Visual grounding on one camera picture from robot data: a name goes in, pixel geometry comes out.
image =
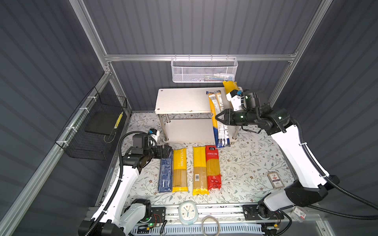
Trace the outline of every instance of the floral pattern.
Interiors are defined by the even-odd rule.
[[[171,119],[210,118],[208,113],[169,116]],[[127,131],[147,131],[150,128],[161,132],[158,145],[163,144],[161,125],[155,113],[133,113]],[[249,129],[259,130],[256,126],[250,126]],[[123,152],[131,142],[131,137],[125,139]],[[214,145],[214,143],[170,143],[173,149],[187,148],[188,192],[159,193],[160,160],[153,159],[134,183],[125,205],[130,205],[136,198],[149,199],[153,205],[178,205],[188,200],[198,204],[257,202],[266,194],[276,191],[267,176],[268,172],[278,172],[285,186],[293,182],[293,175],[276,142],[265,131],[256,134],[241,130],[235,144],[219,149],[221,189],[211,190],[210,195],[193,196],[193,147],[204,145]],[[110,186],[114,182],[117,168]]]

